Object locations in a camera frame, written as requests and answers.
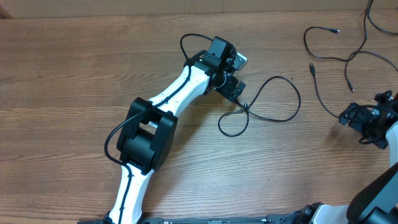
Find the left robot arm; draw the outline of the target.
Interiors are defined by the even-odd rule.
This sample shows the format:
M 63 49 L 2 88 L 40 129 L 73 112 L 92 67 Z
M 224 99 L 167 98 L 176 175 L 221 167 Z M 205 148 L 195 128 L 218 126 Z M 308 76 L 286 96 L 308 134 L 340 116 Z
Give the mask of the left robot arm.
M 233 44 L 214 37 L 207 50 L 186 57 L 181 74 L 163 92 L 131 103 L 126 119 L 111 131 L 119 134 L 116 148 L 121 155 L 115 162 L 121 165 L 122 176 L 114 207 L 103 223 L 139 222 L 150 178 L 171 150 L 180 114 L 212 89 L 235 101 L 245 84 L 233 74 L 247 62 Z

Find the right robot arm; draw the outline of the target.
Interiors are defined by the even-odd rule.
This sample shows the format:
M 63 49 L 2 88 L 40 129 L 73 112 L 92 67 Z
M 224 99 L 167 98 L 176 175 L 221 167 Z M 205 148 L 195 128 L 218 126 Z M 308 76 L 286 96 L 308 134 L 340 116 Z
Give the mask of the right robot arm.
M 358 143 L 384 151 L 384 165 L 367 177 L 346 205 L 325 202 L 304 206 L 292 223 L 397 223 L 397 94 L 390 90 L 374 95 L 370 104 L 350 103 L 338 122 L 358 133 Z

